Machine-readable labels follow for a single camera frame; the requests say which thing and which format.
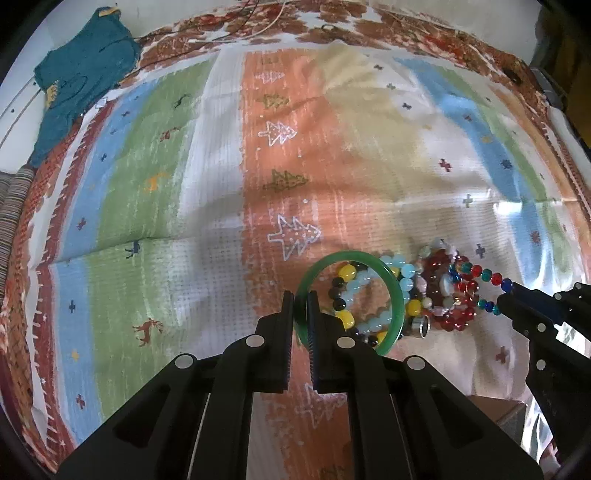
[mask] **fabric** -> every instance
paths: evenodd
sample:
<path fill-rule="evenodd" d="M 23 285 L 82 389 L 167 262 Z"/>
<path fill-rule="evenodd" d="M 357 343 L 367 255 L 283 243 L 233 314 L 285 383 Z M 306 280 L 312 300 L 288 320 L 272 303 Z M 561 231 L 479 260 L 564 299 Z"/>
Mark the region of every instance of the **fabric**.
<path fill-rule="evenodd" d="M 251 28 L 277 12 L 261 7 Z M 198 54 L 190 35 L 219 33 L 154 34 L 140 65 L 175 48 L 196 58 L 130 77 L 41 166 L 0 313 L 0 389 L 48 468 L 179 352 L 204 358 L 252 333 L 331 252 L 410 260 L 445 238 L 529 288 L 586 281 L 587 191 L 523 65 L 359 4 L 290 4 L 278 23 Z M 313 286 L 324 309 L 337 267 Z M 377 282 L 367 291 L 357 321 L 387 300 Z M 584 346 L 568 326 L 560 338 Z M 524 443 L 545 448 L 509 319 L 479 314 L 389 356 L 412 353 L 465 394 L 528 403 Z M 289 390 L 255 396 L 249 478 L 350 474 L 346 397 L 313 391 L 308 358 L 294 341 Z"/>
<path fill-rule="evenodd" d="M 11 179 L 14 177 L 12 173 L 5 173 L 0 171 L 0 208 L 4 203 L 4 199 L 6 198 L 6 193 L 8 191 L 8 186 L 10 185 Z"/>
<path fill-rule="evenodd" d="M 3 201 L 0 202 L 0 298 L 4 299 L 4 287 L 8 273 L 8 260 L 12 249 L 14 234 L 21 217 L 22 206 L 27 197 L 35 171 L 30 166 L 21 167 L 10 180 Z M 0 179 L 5 183 L 7 177 Z"/>
<path fill-rule="evenodd" d="M 74 119 L 85 112 L 126 73 L 139 56 L 139 45 L 119 21 L 121 12 L 98 8 L 66 45 L 52 50 L 35 68 L 35 79 L 47 91 L 48 108 L 29 163 L 38 167 L 64 138 Z"/>

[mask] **orange stripe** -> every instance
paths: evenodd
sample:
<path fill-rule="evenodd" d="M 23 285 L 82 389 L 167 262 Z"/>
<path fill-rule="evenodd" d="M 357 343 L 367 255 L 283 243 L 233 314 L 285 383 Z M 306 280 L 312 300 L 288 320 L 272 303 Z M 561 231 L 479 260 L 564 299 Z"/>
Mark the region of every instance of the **orange stripe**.
<path fill-rule="evenodd" d="M 255 78 L 263 71 L 281 72 L 284 77 L 263 84 Z M 309 51 L 246 55 L 242 83 L 242 247 L 243 262 L 250 272 L 249 293 L 260 316 L 278 311 L 283 291 L 295 292 L 312 263 L 338 250 L 368 249 L 369 232 L 379 229 L 377 215 L 369 208 L 370 198 L 358 185 L 363 159 L 347 148 L 322 87 L 323 80 Z M 265 94 L 289 98 L 289 103 L 277 108 L 265 106 Z M 267 121 L 282 122 L 296 130 L 297 135 L 283 145 L 277 141 L 269 146 L 268 138 L 259 136 L 267 129 Z M 273 169 L 303 175 L 308 182 L 282 192 L 264 189 L 271 182 Z M 295 216 L 304 225 L 310 223 L 320 228 L 321 239 L 307 246 L 301 256 L 294 252 L 284 261 L 281 245 L 267 239 L 269 233 L 278 230 L 277 215 L 289 221 Z M 324 280 L 317 280 L 314 285 L 325 298 L 332 277 L 332 273 L 326 273 Z M 310 371 L 308 353 L 303 347 L 294 345 L 291 364 L 289 392 L 265 396 L 272 405 L 268 415 L 273 418 L 289 477 L 319 478 L 321 469 L 333 466 L 348 470 L 350 437 L 343 397 L 321 397 L 307 390 L 305 383 L 310 383 Z"/>

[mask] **green jade bangle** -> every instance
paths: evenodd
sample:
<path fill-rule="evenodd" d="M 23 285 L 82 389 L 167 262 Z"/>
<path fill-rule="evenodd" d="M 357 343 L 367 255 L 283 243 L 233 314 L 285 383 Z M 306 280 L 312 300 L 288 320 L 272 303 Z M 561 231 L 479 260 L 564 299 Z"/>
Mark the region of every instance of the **green jade bangle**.
<path fill-rule="evenodd" d="M 382 340 L 382 342 L 375 348 L 375 351 L 379 355 L 385 355 L 400 337 L 400 332 L 402 332 L 402 327 L 404 325 L 404 299 L 402 297 L 402 290 L 400 289 L 398 280 L 392 271 L 379 258 L 376 258 L 373 255 L 367 254 L 365 252 L 360 252 L 357 250 L 343 250 L 341 252 L 335 252 L 318 260 L 308 269 L 300 282 L 297 293 L 295 294 L 295 332 L 304 346 L 308 348 L 306 297 L 310 287 L 312 286 L 312 282 L 326 267 L 343 261 L 353 261 L 367 265 L 369 268 L 374 270 L 386 284 L 388 293 L 390 294 L 390 301 L 392 303 L 392 321 L 388 326 L 388 333 L 386 334 L 386 337 L 384 337 L 384 340 Z"/>

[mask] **blue stripe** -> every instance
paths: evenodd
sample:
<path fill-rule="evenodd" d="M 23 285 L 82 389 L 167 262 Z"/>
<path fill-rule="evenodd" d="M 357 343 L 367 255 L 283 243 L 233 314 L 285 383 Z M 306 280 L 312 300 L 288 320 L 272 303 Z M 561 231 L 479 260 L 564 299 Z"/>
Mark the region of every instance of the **blue stripe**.
<path fill-rule="evenodd" d="M 444 115 L 464 130 L 499 192 L 508 201 L 522 204 L 521 211 L 508 213 L 507 219 L 515 237 L 517 260 L 524 284 L 538 284 L 538 279 L 552 278 L 553 262 L 543 262 L 542 245 L 536 245 L 530 237 L 532 232 L 538 231 L 541 243 L 551 245 L 545 224 L 538 213 L 533 191 L 519 172 L 511 152 L 493 135 L 476 102 L 466 98 L 464 93 L 443 77 L 438 67 L 416 59 L 397 61 L 413 71 Z M 466 120 L 466 115 L 470 115 L 472 121 Z M 485 135 L 491 138 L 490 143 L 482 141 Z M 505 169 L 501 164 L 505 159 L 514 168 Z"/>

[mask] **yellow bead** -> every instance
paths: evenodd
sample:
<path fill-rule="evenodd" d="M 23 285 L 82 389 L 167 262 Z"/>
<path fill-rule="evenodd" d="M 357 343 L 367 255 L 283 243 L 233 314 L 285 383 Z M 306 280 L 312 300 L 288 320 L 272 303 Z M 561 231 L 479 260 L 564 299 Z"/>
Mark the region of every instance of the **yellow bead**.
<path fill-rule="evenodd" d="M 421 305 L 420 300 L 414 299 L 407 303 L 407 313 L 411 317 L 416 317 L 419 313 L 421 313 L 421 308 L 423 308 L 423 306 Z"/>
<path fill-rule="evenodd" d="M 341 267 L 339 270 L 339 277 L 341 277 L 343 280 L 349 282 L 351 280 L 353 280 L 355 278 L 355 275 L 357 274 L 357 270 L 355 270 L 355 267 L 353 265 L 347 264 L 344 267 Z"/>
<path fill-rule="evenodd" d="M 343 322 L 345 330 L 355 326 L 355 319 L 349 310 L 341 310 L 340 312 L 336 312 L 335 315 Z"/>
<path fill-rule="evenodd" d="M 379 332 L 376 337 L 378 337 L 378 345 L 382 343 L 382 341 L 386 338 L 388 332 Z"/>

